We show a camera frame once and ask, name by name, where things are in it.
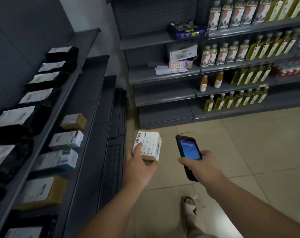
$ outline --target black package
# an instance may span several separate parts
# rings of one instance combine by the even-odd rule
[[[64,71],[72,73],[77,66],[76,59],[64,60],[60,62],[44,62],[38,70],[38,73],[51,73]]]
[[[33,77],[33,79],[25,85],[30,91],[38,91],[47,88],[59,88],[68,79],[70,73],[67,72],[53,72],[38,74]]]
[[[57,62],[69,59],[77,59],[79,49],[77,47],[54,47],[45,55],[49,62]]]
[[[59,98],[60,93],[61,91],[57,88],[48,88],[44,90],[28,92],[23,96],[16,107],[26,107],[39,104],[47,107],[53,107]]]
[[[51,238],[57,218],[57,215],[46,215],[30,219],[15,219],[14,214],[11,214],[0,232],[0,238]]]
[[[52,109],[44,105],[5,108],[0,111],[0,140],[41,133]]]
[[[16,141],[0,142],[0,183],[9,183],[30,157],[33,139],[22,137]]]

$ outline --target white box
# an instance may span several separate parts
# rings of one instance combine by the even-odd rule
[[[53,150],[77,148],[81,145],[83,137],[84,135],[80,131],[54,134],[49,147]]]
[[[136,141],[133,145],[132,153],[137,144],[142,143],[141,157],[143,160],[157,160],[159,161],[161,137],[159,132],[152,132],[147,130],[139,130]]]
[[[63,149],[39,155],[33,171],[44,169],[70,170],[76,167],[78,153],[73,149]]]
[[[197,56],[197,43],[193,41],[167,44],[167,48],[170,62]]]

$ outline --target black phone case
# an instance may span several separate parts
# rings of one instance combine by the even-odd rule
[[[179,137],[186,137],[186,138],[191,138],[191,137],[181,136],[181,135],[175,136],[176,143],[177,143],[177,145],[178,145],[180,155],[181,155],[181,157],[184,157],[184,152],[183,152],[183,149],[182,149],[182,146],[181,146]],[[199,147],[198,147],[197,144],[196,144],[195,139],[194,139],[194,138],[191,138],[191,139],[194,140],[195,145],[196,145],[196,148],[197,148],[197,150],[199,151],[199,154],[200,154],[201,152],[200,152],[200,150],[199,150]],[[184,165],[184,169],[185,169],[185,173],[186,173],[186,175],[187,175],[187,177],[188,177],[189,180],[198,182],[197,179],[195,178],[195,176],[193,175],[192,171],[189,170],[187,166]]]

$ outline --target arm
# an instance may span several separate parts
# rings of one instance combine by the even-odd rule
[[[228,180],[211,151],[201,153],[202,160],[178,161],[192,170],[243,237],[300,237],[299,223]]]
[[[127,152],[123,171],[122,189],[106,204],[77,235],[77,238],[119,238],[123,237],[132,208],[143,189],[148,185],[158,163],[146,166],[141,159],[142,143]]]

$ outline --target tan package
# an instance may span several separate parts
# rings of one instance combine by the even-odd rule
[[[20,203],[13,209],[32,210],[61,204],[66,186],[67,180],[60,176],[28,180],[18,197]]]
[[[132,153],[134,148],[142,142],[141,157],[143,160],[157,160],[159,161],[160,148],[161,148],[161,137],[158,130],[138,130],[136,141],[133,145]]]
[[[86,119],[82,114],[66,115],[61,123],[61,127],[67,131],[83,130]]]

